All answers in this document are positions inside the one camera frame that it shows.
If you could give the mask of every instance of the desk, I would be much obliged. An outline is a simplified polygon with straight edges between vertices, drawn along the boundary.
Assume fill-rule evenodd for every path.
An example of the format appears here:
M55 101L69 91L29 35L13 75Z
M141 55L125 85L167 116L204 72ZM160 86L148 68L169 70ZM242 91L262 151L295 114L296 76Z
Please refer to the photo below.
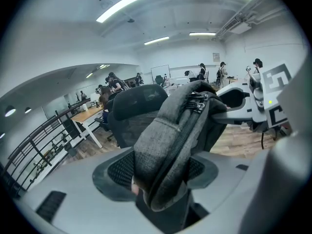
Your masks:
M88 111L81 112L71 118L71 120L73 121L74 125L78 129L81 136L84 139L86 139L86 137L82 134L76 122L79 122L80 124L82 124L82 126L87 130L88 134L91 136L91 138L94 140L94 142L98 145L99 148L102 148L102 145L99 143L98 139L94 136L94 134L92 133L88 125L90 123L89 119L92 118L93 116L97 116L97 113L102 110L103 110L102 106L92 107L92 108L89 108Z
M229 79L229 78L226 78L226 80L229 80L229 84L230 84L231 82L236 82L236 81L238 81L238 79Z

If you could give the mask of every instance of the white table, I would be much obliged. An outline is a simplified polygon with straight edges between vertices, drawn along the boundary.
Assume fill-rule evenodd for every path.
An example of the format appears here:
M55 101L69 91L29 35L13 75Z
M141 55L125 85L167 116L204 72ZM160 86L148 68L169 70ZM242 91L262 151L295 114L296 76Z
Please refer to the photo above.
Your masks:
M91 136L91 138L94 140L94 142L98 145L99 148L102 148L102 145L92 133L91 129L89 128L89 125L94 121L95 118L101 117L102 110L103 107L92 107L89 108L87 111L81 112L71 118L74 125L78 129L81 137L86 139L86 136L82 133L82 131L78 127L77 122L79 122L86 129L88 134Z

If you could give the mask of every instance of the whiteboard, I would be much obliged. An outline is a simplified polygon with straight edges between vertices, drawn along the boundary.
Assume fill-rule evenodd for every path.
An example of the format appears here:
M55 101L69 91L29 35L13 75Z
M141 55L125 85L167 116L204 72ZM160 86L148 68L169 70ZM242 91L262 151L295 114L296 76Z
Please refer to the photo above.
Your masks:
M169 65L159 66L155 68L151 68L153 83L156 83L155 78L156 76L161 76L164 78L165 74L167 78L170 77Z

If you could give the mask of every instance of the metal railing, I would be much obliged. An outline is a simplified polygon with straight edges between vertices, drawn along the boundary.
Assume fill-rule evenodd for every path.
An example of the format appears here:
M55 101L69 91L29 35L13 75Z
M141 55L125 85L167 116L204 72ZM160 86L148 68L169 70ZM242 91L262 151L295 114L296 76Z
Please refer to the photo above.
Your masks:
M47 166L52 166L51 161L61 150L63 150L63 148L65 148L66 145L68 148L71 148L70 141L74 139L73 136L81 137L68 114L88 101L90 101L90 99L77 103L63 113L50 118L26 137L26 139L24 139L13 151L8 158L9 161L7 164L1 169L0 174L0 178L3 180L4 185L11 196L19 196L20 190L27 191L42 171ZM68 121L67 126L61 120L64 116L66 117L66 121ZM43 142L51 133L55 133L56 131L58 131L58 133L53 138L46 143ZM61 137L60 141L54 143L54 140L58 137ZM45 148L47 148L49 144L52 145L52 148L44 153ZM34 163L34 167L28 171L27 174L25 172L26 168L37 156L39 156L40 160ZM29 183L27 183L28 185L25 184L33 171L36 171L35 177L29 180Z

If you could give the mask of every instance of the black cable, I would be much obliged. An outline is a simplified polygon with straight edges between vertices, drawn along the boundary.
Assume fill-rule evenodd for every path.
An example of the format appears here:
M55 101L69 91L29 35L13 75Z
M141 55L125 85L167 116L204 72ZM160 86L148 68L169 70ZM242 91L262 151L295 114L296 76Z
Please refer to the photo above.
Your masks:
M261 136L261 147L262 147L262 149L264 149L264 146L263 146L263 136L264 136L264 133L262 133L262 136Z

